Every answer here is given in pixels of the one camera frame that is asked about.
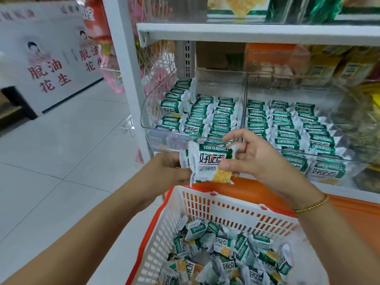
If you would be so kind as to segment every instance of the white metal post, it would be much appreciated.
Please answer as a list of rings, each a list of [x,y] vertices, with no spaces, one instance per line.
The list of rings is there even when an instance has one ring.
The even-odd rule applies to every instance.
[[[126,98],[132,115],[135,132],[142,158],[146,164],[150,158],[145,130],[141,126],[141,108],[144,104],[144,91],[141,83],[140,67],[137,61],[135,40],[129,19],[127,0],[103,0],[107,21],[111,30],[117,61],[125,88]]]

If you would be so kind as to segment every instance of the forearm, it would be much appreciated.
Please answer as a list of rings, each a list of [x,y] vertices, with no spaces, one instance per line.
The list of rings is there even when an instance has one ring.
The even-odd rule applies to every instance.
[[[303,183],[304,194],[293,197],[292,207],[303,209],[320,202],[324,195],[310,182]],[[329,275],[332,284],[380,284],[378,254],[370,248],[327,202],[298,215],[302,229]]]
[[[137,213],[141,197],[129,186],[126,183],[94,207],[3,285],[86,284]]]

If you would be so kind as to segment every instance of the hand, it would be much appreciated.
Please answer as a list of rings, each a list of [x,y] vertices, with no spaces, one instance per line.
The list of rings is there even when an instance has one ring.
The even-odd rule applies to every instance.
[[[141,211],[171,187],[189,184],[191,173],[190,168],[181,168],[179,153],[158,153],[127,184],[141,195]]]
[[[259,182],[287,200],[299,196],[300,192],[297,188],[307,192],[304,187],[310,187],[310,182],[270,143],[247,129],[231,131],[222,140],[227,142],[235,138],[243,138],[245,142],[234,142],[230,145],[237,144],[239,146],[238,153],[236,153],[235,159],[221,161],[219,167],[222,170],[251,174]]]

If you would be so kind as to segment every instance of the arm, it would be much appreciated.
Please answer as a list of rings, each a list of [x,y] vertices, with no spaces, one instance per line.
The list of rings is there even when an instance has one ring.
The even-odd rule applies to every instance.
[[[157,154],[2,285],[86,284],[133,216],[170,187],[189,183],[191,171],[176,166],[178,153]]]
[[[324,199],[324,194],[267,141],[247,129],[232,131],[223,141],[235,138],[248,142],[247,150],[244,152],[245,142],[236,142],[241,153],[234,160],[223,160],[221,169],[253,175],[284,197],[293,209],[305,209]],[[330,202],[297,217],[332,284],[380,284],[379,255]]]

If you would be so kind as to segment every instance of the person's right hand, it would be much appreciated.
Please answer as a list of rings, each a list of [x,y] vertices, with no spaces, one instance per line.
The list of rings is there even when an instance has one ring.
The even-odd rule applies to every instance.
[[[221,161],[219,167],[222,170],[251,174],[287,200],[303,195],[307,191],[306,187],[310,188],[310,182],[269,142],[248,129],[231,131],[222,140],[228,142],[236,138],[243,138],[245,142],[234,142],[230,145],[237,144],[239,148],[235,159]],[[299,192],[297,188],[302,188],[303,191]]]

